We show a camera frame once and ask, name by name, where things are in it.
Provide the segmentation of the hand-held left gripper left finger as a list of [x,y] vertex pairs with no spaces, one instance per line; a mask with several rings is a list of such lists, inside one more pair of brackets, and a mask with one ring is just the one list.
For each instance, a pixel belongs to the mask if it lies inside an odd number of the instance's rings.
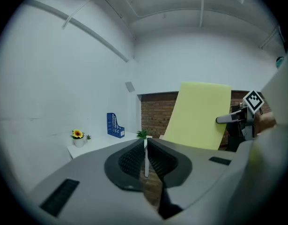
[[80,155],[40,182],[31,198],[49,224],[156,225],[143,194],[144,142],[133,139]]

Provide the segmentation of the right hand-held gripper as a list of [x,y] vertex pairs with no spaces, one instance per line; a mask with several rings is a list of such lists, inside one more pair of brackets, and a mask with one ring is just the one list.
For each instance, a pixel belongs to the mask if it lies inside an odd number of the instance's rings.
[[255,136],[254,119],[257,111],[264,104],[263,98],[254,90],[245,95],[236,112],[216,118],[217,124],[238,122],[244,140],[252,140]]

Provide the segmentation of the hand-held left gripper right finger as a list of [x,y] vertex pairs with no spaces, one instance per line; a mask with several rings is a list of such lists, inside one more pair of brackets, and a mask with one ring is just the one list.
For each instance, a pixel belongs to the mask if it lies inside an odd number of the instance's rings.
[[168,219],[198,201],[223,175],[233,152],[148,139],[148,159],[162,182],[159,214]]

